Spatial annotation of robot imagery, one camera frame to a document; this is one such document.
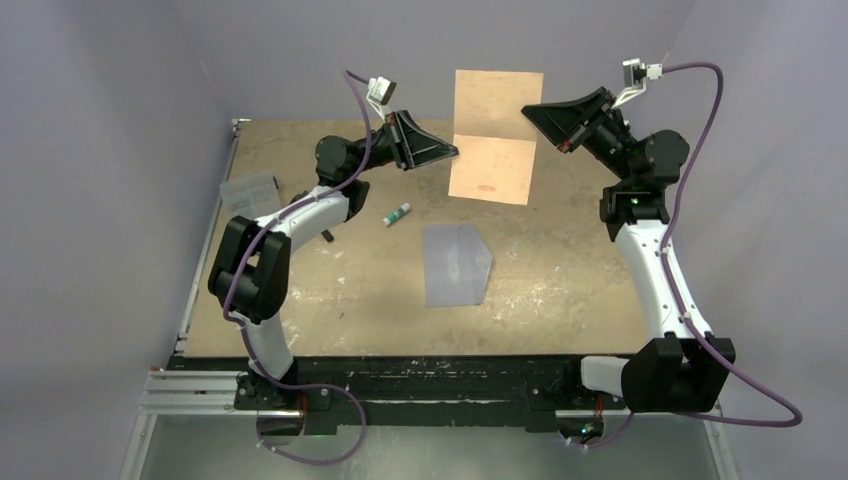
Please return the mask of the green white glue stick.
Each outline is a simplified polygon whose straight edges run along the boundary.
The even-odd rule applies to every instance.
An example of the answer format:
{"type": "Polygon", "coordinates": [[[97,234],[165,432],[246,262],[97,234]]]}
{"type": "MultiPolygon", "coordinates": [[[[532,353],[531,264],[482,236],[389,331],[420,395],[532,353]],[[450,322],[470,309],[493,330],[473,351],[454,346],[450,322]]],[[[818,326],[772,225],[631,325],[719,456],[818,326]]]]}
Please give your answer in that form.
{"type": "Polygon", "coordinates": [[[382,221],[386,227],[389,227],[395,223],[397,223],[401,218],[407,215],[411,211],[411,204],[404,203],[400,205],[398,208],[388,213],[383,217],[382,221]]]}

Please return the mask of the orange letter paper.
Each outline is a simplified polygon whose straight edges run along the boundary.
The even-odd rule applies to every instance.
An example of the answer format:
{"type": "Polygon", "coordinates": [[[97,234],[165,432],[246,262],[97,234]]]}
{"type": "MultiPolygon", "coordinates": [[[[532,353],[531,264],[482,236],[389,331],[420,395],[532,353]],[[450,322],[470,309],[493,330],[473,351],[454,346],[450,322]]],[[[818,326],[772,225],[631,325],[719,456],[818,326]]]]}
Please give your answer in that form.
{"type": "Polygon", "coordinates": [[[458,70],[448,195],[510,205],[528,203],[537,133],[521,109],[541,101],[539,72],[458,70]]]}

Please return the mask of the grey envelope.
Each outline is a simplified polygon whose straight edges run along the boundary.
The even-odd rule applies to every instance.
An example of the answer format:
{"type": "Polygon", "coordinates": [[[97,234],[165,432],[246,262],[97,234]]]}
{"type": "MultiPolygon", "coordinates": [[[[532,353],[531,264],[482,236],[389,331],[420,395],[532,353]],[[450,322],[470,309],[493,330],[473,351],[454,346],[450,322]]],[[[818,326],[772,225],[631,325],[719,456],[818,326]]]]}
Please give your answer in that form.
{"type": "Polygon", "coordinates": [[[483,303],[493,254],[474,224],[425,225],[422,247],[428,308],[483,303]]]}

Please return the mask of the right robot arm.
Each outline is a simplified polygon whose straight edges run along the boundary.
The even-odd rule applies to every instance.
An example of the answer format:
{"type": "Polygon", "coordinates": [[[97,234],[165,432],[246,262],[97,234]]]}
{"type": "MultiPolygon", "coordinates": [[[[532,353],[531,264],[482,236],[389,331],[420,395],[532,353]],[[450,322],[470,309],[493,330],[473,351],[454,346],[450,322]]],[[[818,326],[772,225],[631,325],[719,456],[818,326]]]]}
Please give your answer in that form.
{"type": "Polygon", "coordinates": [[[604,87],[521,112],[560,152],[584,148],[617,177],[602,191],[599,217],[630,268],[649,334],[629,359],[584,357],[561,381],[564,399],[584,407],[604,392],[637,413],[710,411],[736,351],[697,311],[671,243],[665,193],[680,179],[689,143],[668,129],[634,137],[604,87]]]}

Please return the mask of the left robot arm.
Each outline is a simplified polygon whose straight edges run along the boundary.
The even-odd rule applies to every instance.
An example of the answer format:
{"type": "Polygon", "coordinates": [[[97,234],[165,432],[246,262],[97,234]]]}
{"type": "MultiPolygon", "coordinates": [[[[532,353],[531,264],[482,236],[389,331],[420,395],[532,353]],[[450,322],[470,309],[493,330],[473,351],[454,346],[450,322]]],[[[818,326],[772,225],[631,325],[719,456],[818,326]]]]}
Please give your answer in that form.
{"type": "Polygon", "coordinates": [[[211,267],[208,290],[224,318],[234,323],[262,377],[259,395],[272,408],[297,399],[299,384],[287,375],[295,364],[278,314],[288,293],[291,256],[314,237],[354,218],[370,185],[366,170],[394,165],[409,171],[457,156],[457,146],[422,129],[405,110],[384,117],[359,140],[329,135],[314,150],[317,184],[276,213],[251,220],[235,216],[211,267]]]}

